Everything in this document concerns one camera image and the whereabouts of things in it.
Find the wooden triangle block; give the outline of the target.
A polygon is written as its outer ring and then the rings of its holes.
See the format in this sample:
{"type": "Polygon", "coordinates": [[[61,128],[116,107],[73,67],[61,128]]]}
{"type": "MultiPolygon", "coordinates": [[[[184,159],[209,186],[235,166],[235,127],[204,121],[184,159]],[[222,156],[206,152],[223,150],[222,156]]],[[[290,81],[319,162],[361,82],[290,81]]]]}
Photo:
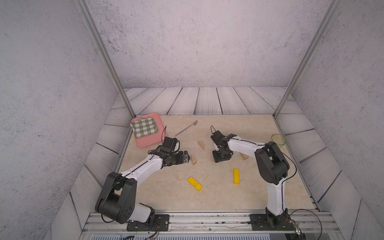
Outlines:
{"type": "Polygon", "coordinates": [[[205,144],[204,144],[203,141],[198,141],[198,144],[199,144],[199,146],[200,146],[203,150],[205,150],[205,144]]]}
{"type": "Polygon", "coordinates": [[[193,156],[191,156],[191,161],[192,161],[193,165],[195,165],[197,163],[197,159],[193,156]]]}
{"type": "Polygon", "coordinates": [[[241,157],[243,158],[243,160],[247,160],[247,159],[249,158],[248,155],[245,155],[245,154],[243,154],[243,153],[240,153],[240,155],[241,155],[241,157]]]}

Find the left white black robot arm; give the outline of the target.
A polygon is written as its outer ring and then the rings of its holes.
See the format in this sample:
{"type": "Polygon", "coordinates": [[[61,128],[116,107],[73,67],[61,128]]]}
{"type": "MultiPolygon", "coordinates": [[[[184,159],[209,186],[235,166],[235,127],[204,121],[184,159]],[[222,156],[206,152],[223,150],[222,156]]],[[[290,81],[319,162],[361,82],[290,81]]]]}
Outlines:
{"type": "Polygon", "coordinates": [[[133,168],[122,172],[111,172],[103,185],[95,205],[95,211],[102,217],[124,224],[128,221],[154,222],[154,210],[136,203],[137,188],[155,172],[165,167],[189,163],[187,151],[171,151],[159,146],[149,151],[149,155],[133,168]]]}

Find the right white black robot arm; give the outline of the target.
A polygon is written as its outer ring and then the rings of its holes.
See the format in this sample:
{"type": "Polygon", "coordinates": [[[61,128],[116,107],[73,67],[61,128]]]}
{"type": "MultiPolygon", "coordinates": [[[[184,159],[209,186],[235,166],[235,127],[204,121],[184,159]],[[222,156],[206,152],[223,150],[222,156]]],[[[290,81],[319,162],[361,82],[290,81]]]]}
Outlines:
{"type": "Polygon", "coordinates": [[[256,160],[259,174],[267,183],[266,225],[277,229],[289,218],[284,196],[290,165],[280,148],[275,142],[255,143],[234,134],[224,136],[219,131],[211,135],[211,140],[216,145],[213,151],[216,163],[230,160],[234,152],[256,160]]]}

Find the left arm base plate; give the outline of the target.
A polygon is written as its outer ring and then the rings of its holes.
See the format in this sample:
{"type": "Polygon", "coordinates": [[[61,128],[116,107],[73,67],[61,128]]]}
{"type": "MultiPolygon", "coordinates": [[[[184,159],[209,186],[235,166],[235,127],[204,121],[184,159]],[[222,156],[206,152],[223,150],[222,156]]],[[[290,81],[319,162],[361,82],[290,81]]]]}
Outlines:
{"type": "Polygon", "coordinates": [[[169,230],[170,215],[153,214],[144,222],[128,221],[128,232],[167,232],[169,230]]]}

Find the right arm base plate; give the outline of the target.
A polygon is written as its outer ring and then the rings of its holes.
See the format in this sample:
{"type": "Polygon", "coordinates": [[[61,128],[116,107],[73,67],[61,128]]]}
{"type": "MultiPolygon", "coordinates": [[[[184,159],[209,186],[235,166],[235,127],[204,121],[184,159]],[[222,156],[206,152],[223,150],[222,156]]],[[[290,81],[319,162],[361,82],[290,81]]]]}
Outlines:
{"type": "Polygon", "coordinates": [[[249,224],[253,231],[294,231],[295,226],[289,221],[276,218],[274,215],[251,214],[249,224]]]}

